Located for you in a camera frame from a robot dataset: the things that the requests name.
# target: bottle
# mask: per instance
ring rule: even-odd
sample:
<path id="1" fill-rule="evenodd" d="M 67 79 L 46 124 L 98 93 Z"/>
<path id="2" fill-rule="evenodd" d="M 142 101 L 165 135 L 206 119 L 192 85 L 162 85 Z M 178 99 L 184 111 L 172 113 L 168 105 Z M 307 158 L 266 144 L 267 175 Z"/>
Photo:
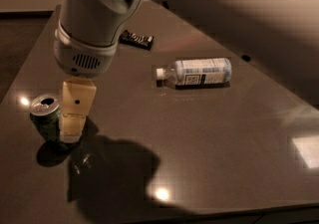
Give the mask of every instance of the bottle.
<path id="1" fill-rule="evenodd" d="M 209 86 L 225 84 L 231 78 L 228 59 L 179 60 L 170 68 L 157 69 L 157 80 L 168 81 L 175 86 Z"/>

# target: soda can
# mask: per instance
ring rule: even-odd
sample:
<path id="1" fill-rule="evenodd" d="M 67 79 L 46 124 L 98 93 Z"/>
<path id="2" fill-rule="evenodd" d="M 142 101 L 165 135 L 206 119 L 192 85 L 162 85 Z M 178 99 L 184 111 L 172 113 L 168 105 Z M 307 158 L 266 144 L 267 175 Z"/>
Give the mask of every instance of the soda can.
<path id="1" fill-rule="evenodd" d="M 32 100 L 30 104 L 30 120 L 37 127 L 42 137 L 53 145 L 55 150 L 67 151 L 73 143 L 64 143 L 60 140 L 59 129 L 59 96 L 43 94 Z"/>

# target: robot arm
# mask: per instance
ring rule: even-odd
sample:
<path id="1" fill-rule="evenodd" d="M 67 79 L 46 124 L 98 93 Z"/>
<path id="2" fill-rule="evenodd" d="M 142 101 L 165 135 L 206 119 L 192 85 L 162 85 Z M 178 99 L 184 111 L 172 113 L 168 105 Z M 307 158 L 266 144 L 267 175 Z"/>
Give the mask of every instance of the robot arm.
<path id="1" fill-rule="evenodd" d="M 92 0 L 80 1 L 64 1 L 57 49 L 69 46 L 76 51 L 68 54 L 70 63 L 66 59 L 58 59 L 58 63 L 75 76 L 96 76 L 100 73 L 97 68 L 88 73 L 88 68 L 80 70 L 70 64 L 79 65 L 77 57 L 81 59 L 87 55 L 81 48 L 91 46 L 91 49 L 87 48 L 87 57 L 95 59 L 97 56 L 91 50 L 101 51 L 106 57 L 100 65 L 103 67 L 101 71 L 104 71 L 116 49 L 118 25 L 121 24 L 121 20 L 116 19 L 121 14 L 119 11 L 124 11 L 122 14 L 126 20 L 136 10 L 139 1 L 122 0 L 117 1 L 117 5 L 114 0 L 99 0 L 98 5 Z M 154 1 L 162 3 L 233 53 L 248 55 L 252 65 L 311 105 L 319 104 L 316 87 L 319 85 L 319 0 Z M 111 9 L 107 5 L 110 3 L 113 4 Z"/>

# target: floor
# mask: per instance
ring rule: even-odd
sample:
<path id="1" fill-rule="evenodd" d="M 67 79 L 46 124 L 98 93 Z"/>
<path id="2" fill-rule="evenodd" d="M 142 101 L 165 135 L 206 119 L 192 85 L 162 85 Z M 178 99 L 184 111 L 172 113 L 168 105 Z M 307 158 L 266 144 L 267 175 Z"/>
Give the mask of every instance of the floor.
<path id="1" fill-rule="evenodd" d="M 0 103 L 50 18 L 0 14 Z"/>

